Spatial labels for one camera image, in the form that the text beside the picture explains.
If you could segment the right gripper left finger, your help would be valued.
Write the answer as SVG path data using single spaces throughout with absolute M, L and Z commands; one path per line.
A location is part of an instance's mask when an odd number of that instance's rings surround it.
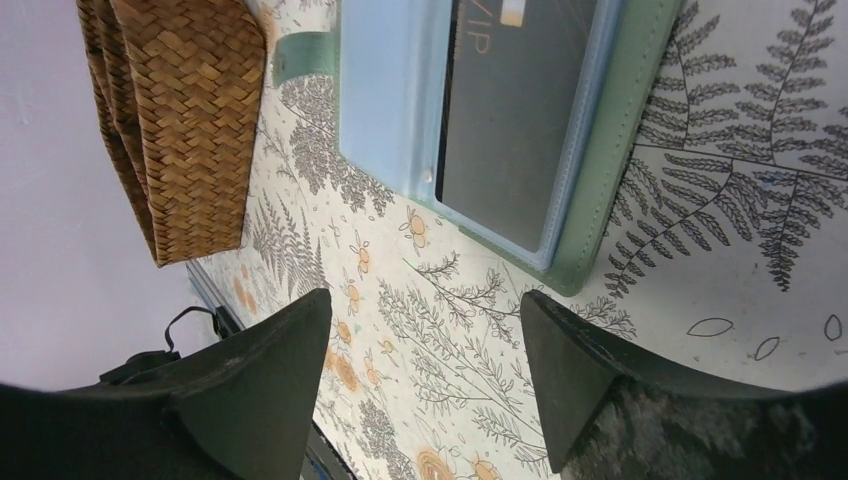
M 200 351 L 145 352 L 94 385 L 1 389 L 5 479 L 296 479 L 330 293 L 310 291 Z

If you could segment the green card holder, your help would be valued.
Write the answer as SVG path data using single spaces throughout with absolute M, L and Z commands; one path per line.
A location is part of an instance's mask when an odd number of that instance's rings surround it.
M 676 1 L 342 1 L 271 43 L 335 83 L 336 148 L 557 293 L 592 270 Z

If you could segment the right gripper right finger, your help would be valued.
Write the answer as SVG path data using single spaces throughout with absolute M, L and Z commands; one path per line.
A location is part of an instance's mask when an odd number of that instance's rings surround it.
M 520 320 L 563 479 L 843 479 L 847 386 L 787 392 L 668 360 L 526 292 Z

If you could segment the woven brown basket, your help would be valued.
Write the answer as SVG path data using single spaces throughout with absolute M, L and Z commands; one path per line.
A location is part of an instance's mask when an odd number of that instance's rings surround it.
M 242 1 L 80 1 L 100 133 L 151 256 L 240 244 L 265 70 Z

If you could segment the floral table mat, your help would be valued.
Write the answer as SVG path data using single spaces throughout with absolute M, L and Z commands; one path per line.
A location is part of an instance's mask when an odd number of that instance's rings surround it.
M 564 298 L 687 365 L 847 375 L 847 5 L 685 1 L 600 249 Z M 252 325 L 326 286 L 314 418 L 360 479 L 548 479 L 518 317 L 537 280 L 331 151 L 330 78 L 263 94 L 243 243 L 198 269 Z

